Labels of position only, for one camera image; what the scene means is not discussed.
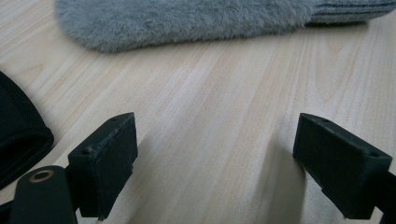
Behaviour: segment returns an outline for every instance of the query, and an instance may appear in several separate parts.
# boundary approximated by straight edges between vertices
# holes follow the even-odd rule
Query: gray sock
[[[83,46],[117,52],[367,21],[394,8],[396,0],[55,0],[55,17]]]

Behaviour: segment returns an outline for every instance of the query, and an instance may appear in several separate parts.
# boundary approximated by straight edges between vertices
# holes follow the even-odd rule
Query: wood grain
[[[305,112],[395,156],[396,13],[358,25],[119,54],[67,37],[50,0],[4,0],[0,14],[0,70],[29,95],[56,138],[36,167],[66,166],[67,154],[101,123],[135,112],[139,157],[105,223],[381,218],[375,210],[368,221],[343,219],[291,151]],[[0,203],[14,188],[0,191]]]

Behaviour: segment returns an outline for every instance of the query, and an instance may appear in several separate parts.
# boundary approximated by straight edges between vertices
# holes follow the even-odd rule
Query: black object
[[[77,223],[80,208],[83,217],[103,220],[136,157],[134,113],[109,119],[69,154],[66,169],[46,166],[24,175],[13,203],[2,205],[3,214],[11,210],[10,224]]]
[[[351,219],[369,219],[377,206],[382,223],[396,223],[392,157],[335,123],[301,114],[293,157]]]
[[[0,189],[43,159],[53,135],[26,94],[0,72]]]

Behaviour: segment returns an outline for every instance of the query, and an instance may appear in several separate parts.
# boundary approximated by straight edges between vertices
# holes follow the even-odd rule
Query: black pouch
[[[26,94],[0,72],[0,189],[43,159],[53,135]]]

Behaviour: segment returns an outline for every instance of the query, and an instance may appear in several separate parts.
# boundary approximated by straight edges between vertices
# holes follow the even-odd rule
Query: tabletop
[[[67,154],[134,112],[139,156],[104,223],[378,223],[349,220],[291,156],[300,113],[395,155],[396,12],[366,23],[105,54],[58,27],[50,0],[3,0],[0,70]],[[392,164],[390,170],[396,172]],[[0,191],[12,200],[16,184]],[[79,223],[96,223],[82,218]]]

